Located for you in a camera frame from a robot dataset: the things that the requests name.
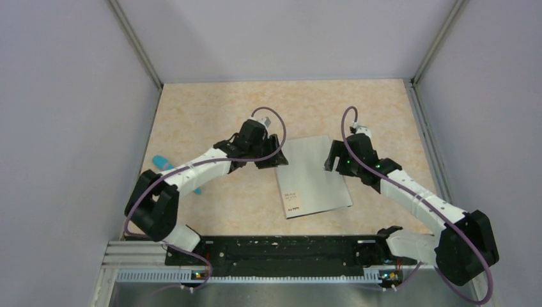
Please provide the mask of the grey black folder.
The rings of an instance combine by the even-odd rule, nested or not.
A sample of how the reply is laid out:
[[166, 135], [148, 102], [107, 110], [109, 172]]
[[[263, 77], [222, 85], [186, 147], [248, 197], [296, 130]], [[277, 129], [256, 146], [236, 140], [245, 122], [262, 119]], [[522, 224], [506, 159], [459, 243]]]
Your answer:
[[289, 139], [282, 152], [288, 165], [276, 169], [286, 219], [351, 207], [342, 175], [326, 171], [331, 140], [327, 135]]

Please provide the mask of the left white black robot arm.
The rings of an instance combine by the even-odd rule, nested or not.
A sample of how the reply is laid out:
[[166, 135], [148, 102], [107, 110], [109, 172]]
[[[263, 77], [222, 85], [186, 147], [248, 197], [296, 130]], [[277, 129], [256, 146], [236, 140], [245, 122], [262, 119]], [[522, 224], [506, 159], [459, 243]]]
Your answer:
[[205, 183], [228, 175], [252, 162], [259, 169], [285, 166], [277, 134], [270, 134], [267, 117], [248, 118], [239, 132], [219, 141], [192, 161], [156, 173], [143, 172], [125, 207], [128, 221], [154, 242], [180, 248], [189, 264], [204, 259], [200, 235], [178, 221], [179, 201]]

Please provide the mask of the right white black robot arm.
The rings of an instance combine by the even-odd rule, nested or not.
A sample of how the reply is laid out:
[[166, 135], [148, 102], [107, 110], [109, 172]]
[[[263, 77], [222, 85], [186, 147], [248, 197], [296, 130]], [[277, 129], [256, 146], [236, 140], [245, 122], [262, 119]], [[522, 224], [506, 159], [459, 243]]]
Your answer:
[[391, 264], [398, 257], [418, 260], [436, 267], [453, 285], [463, 286], [500, 260], [486, 214], [455, 207], [418, 184], [394, 160], [379, 158], [368, 134], [357, 132], [343, 141], [334, 140], [324, 168], [359, 178], [430, 230], [422, 235], [400, 226], [383, 229], [384, 240], [375, 246], [380, 262]]

